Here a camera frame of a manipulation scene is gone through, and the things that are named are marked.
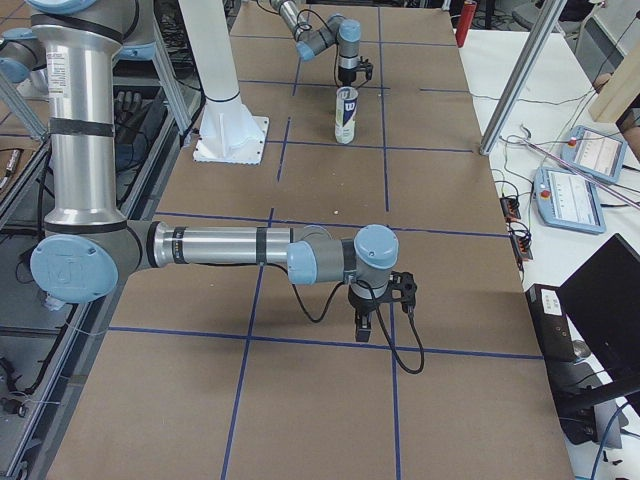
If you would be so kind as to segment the clear plastic tennis ball can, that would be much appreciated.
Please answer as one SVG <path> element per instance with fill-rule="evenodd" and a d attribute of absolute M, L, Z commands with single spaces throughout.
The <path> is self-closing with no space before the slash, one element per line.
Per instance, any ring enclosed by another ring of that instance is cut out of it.
<path fill-rule="evenodd" d="M 354 140 L 357 103 L 358 90 L 356 88 L 344 86 L 336 91 L 334 134 L 339 144 L 349 144 Z"/>

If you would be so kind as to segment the red fire extinguisher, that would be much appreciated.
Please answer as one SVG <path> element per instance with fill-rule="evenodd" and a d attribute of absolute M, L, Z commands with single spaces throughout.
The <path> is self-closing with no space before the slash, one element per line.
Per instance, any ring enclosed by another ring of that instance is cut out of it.
<path fill-rule="evenodd" d="M 475 16 L 476 8 L 477 2 L 474 0 L 465 0 L 462 4 L 455 31 L 455 39 L 458 48 L 462 48 L 465 44 L 468 31 Z"/>

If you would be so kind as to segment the black box with label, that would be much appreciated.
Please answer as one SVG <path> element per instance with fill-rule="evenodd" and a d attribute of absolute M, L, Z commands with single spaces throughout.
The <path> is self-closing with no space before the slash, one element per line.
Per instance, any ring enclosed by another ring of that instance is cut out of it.
<path fill-rule="evenodd" d="M 557 288 L 533 284 L 526 291 L 531 319 L 540 350 L 546 360 L 574 362 L 576 355 L 566 313 Z"/>

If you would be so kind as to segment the near blue teach pendant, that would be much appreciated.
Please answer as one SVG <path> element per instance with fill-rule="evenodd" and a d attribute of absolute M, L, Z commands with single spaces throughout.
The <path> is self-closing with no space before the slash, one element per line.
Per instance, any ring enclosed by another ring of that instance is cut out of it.
<path fill-rule="evenodd" d="M 579 175 L 540 167 L 534 177 L 534 198 L 547 226 L 594 235 L 606 231 L 596 188 Z"/>

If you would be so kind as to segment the blue teach pendant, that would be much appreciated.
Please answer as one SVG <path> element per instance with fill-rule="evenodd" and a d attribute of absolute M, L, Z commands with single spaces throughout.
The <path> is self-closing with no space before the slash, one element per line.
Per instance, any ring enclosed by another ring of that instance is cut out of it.
<path fill-rule="evenodd" d="M 596 188 L 579 175 L 540 167 L 534 177 L 534 198 L 547 226 L 594 235 L 606 231 Z"/>
<path fill-rule="evenodd" d="M 628 144 L 617 134 L 578 125 L 569 133 L 561 158 L 593 177 L 613 184 L 619 180 Z"/>

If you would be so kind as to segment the black laptop computer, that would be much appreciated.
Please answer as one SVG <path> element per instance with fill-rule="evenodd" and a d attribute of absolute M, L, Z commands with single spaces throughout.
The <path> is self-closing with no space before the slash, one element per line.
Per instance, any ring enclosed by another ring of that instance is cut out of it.
<path fill-rule="evenodd" d="M 558 296 L 612 378 L 639 372 L 639 254 L 620 234 L 580 266 Z"/>

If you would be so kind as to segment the far blue teach pendant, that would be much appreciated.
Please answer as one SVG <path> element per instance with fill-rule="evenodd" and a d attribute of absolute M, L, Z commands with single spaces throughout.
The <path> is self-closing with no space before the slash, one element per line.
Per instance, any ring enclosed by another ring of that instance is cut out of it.
<path fill-rule="evenodd" d="M 617 134 L 578 125 L 569 133 L 561 158 L 593 177 L 613 184 L 619 180 L 628 144 Z"/>

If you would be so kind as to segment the white pedestal base plate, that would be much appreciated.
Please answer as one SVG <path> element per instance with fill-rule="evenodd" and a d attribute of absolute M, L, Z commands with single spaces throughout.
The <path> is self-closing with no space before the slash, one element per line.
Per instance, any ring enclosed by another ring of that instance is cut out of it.
<path fill-rule="evenodd" d="M 196 162 L 257 165 L 261 162 L 269 118 L 253 116 L 238 98 L 206 103 L 193 153 Z"/>

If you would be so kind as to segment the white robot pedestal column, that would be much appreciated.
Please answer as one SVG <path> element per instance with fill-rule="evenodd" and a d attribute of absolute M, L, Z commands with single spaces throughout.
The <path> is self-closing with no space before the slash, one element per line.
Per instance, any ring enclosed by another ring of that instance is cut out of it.
<path fill-rule="evenodd" d="M 223 3 L 184 0 L 179 5 L 206 103 L 242 101 Z"/>

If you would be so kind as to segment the grey aluminium frame post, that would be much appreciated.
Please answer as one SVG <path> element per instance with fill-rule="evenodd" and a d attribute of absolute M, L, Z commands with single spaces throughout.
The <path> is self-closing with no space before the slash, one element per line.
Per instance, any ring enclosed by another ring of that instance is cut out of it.
<path fill-rule="evenodd" d="M 488 156 L 508 120 L 520 93 L 528 79 L 554 25 L 566 5 L 565 0 L 545 1 L 540 15 L 533 25 L 527 40 L 507 81 L 505 89 L 494 110 L 482 137 L 479 153 Z"/>

